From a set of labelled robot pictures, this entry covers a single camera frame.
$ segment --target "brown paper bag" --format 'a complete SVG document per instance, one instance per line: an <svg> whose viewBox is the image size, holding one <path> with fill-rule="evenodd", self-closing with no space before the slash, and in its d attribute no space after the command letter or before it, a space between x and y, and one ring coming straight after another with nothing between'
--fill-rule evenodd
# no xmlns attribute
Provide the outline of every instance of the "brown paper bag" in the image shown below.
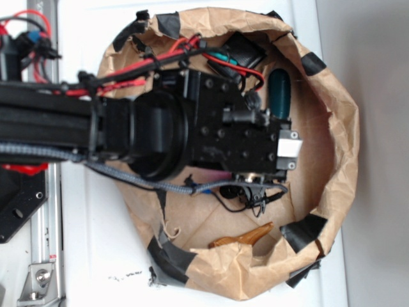
<svg viewBox="0 0 409 307"><path fill-rule="evenodd" d="M209 46L221 46L239 31L267 50L257 70L268 76L274 68L284 68L290 74L290 117L293 130L304 140L297 169L288 173L289 193L268 204L259 218L250 210L230 213L208 194L152 193L118 183L157 281L236 300L250 299L283 281L296 284L330 251L355 195L359 116L353 99L278 18L222 8L143 17L142 12L106 50L100 76L140 61L146 46L158 55L180 36L195 33ZM192 58L190 66L211 72L202 56ZM249 81L247 87L254 83ZM149 89L118 90L113 96ZM266 86L261 96L266 103ZM115 166L130 171L126 164ZM225 175L185 168L173 183L183 185L190 174L200 183ZM237 206L234 200L226 203ZM275 228L254 247L232 243L207 248L215 239L241 235L270 221Z"/></svg>

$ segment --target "teal handle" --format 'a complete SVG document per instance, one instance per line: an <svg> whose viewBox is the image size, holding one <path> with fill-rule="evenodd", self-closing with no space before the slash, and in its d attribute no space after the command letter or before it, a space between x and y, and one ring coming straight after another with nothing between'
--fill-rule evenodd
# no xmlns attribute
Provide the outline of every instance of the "teal handle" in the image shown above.
<svg viewBox="0 0 409 307"><path fill-rule="evenodd" d="M289 117L291 83L284 69L275 69L268 77L268 102L275 117L282 120Z"/></svg>

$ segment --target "gray wall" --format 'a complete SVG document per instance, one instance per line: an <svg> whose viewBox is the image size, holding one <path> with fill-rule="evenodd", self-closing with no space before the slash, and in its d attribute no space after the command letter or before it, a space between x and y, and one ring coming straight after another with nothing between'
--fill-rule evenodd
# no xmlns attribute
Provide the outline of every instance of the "gray wall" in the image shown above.
<svg viewBox="0 0 409 307"><path fill-rule="evenodd" d="M317 0L323 57L360 107L343 226L350 307L409 306L409 1Z"/></svg>

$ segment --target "crumpled brown paper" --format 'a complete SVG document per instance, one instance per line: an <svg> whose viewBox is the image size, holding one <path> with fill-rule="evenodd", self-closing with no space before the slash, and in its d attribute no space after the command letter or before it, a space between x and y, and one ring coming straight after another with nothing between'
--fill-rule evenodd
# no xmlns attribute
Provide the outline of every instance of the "crumpled brown paper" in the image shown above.
<svg viewBox="0 0 409 307"><path fill-rule="evenodd" d="M236 300L250 299L286 281L289 274L325 256L334 242L355 196L359 151L359 116L353 99L326 68L308 76L301 58L309 51L291 34L291 27L266 15L221 8L200 8L179 12L180 36L201 33L209 46L222 45L239 31L267 50L267 58L256 69L265 76L274 68L284 68L291 77L293 130L304 140L297 169L288 172L289 193L267 205L256 218L250 210L232 214L212 196L185 196L168 193L163 215L155 193L118 183L135 226L145 246L164 230L172 243L197 253L186 270L186 287L213 292ZM166 52L174 39L164 36L154 16L145 33L136 35L154 54ZM110 46L102 60L99 75L109 74L141 60L132 39L119 52ZM202 56L191 59L192 68L212 72ZM255 80L249 81L251 88ZM148 91L129 88L114 97ZM261 90L266 103L266 86ZM130 171L126 164L116 167ZM173 180L183 184L193 174L196 182L208 182L225 174L185 168ZM233 208L235 201L229 203ZM308 213L328 219L318 240L295 253L279 227L303 219ZM237 236L269 221L276 227L253 248L233 243L208 249L207 245L224 236Z"/></svg>

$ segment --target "black mounting plate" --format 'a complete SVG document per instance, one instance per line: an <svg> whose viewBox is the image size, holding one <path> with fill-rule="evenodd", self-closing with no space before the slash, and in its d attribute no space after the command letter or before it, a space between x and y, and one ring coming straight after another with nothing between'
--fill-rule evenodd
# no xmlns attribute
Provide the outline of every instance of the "black mounting plate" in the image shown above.
<svg viewBox="0 0 409 307"><path fill-rule="evenodd" d="M0 168L0 244L7 243L47 198L44 171L29 176Z"/></svg>

